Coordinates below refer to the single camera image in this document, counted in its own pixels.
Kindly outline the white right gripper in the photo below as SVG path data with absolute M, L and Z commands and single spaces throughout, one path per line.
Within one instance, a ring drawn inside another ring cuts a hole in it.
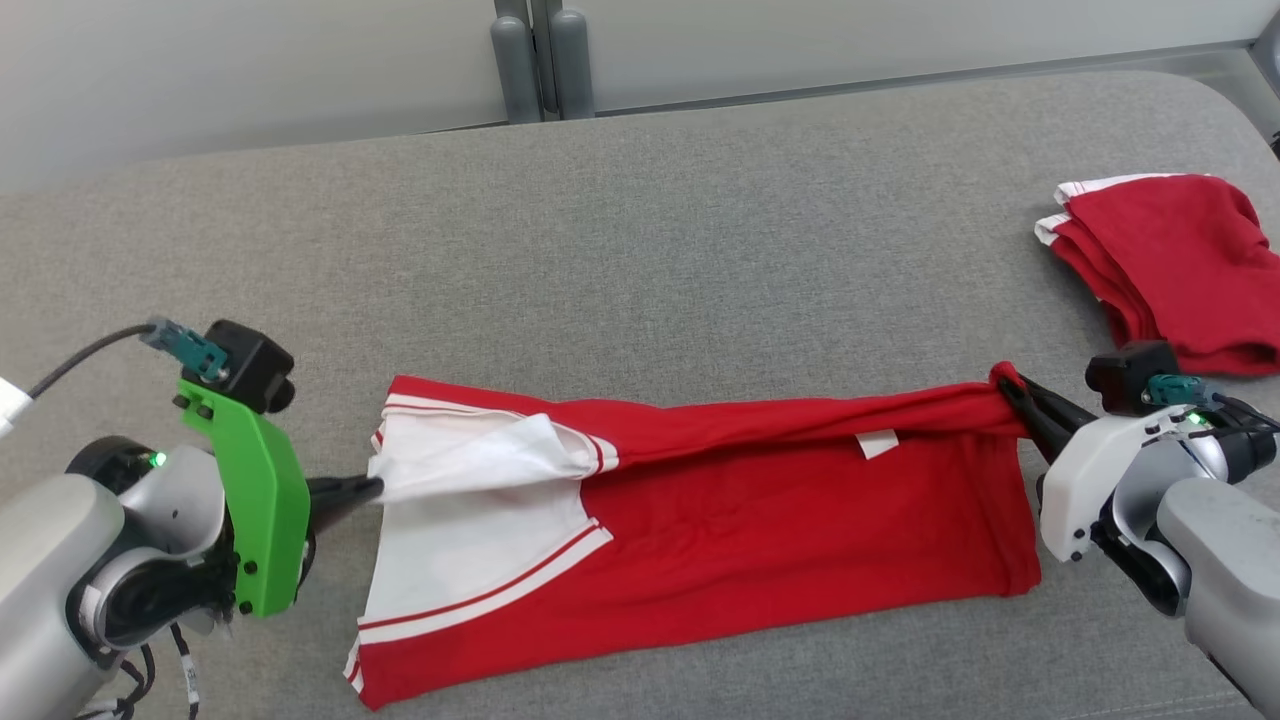
M 1188 407 L 1097 419 L 1021 374 L 1000 378 L 998 391 L 1050 464 L 1039 533 L 1060 562 L 1088 551 L 1088 530 L 1124 477 L 1130 477 L 1139 492 L 1152 495 L 1155 502 L 1180 480 L 1219 477 L 1217 445 L 1210 437 L 1190 437 L 1198 425 L 1187 418 Z

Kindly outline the red shorts with white stripe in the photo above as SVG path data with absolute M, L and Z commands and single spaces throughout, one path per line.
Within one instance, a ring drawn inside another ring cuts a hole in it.
M 1085 283 L 1117 347 L 1171 345 L 1197 375 L 1280 375 L 1280 255 L 1215 176 L 1134 174 L 1055 190 L 1034 234 Z

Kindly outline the red white t-shirt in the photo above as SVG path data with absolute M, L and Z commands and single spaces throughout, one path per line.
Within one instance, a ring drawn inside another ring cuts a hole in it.
M 346 680 L 378 710 L 552 664 L 982 596 L 1041 580 L 983 382 L 655 407 L 413 375 L 390 384 L 372 582 Z

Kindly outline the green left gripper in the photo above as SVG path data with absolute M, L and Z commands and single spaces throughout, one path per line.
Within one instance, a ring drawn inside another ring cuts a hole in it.
M 188 380 L 184 423 L 211 445 L 239 557 L 236 610 L 270 618 L 296 598 L 306 538 L 317 537 L 384 492 L 379 477 L 305 479 L 288 436 L 243 404 Z

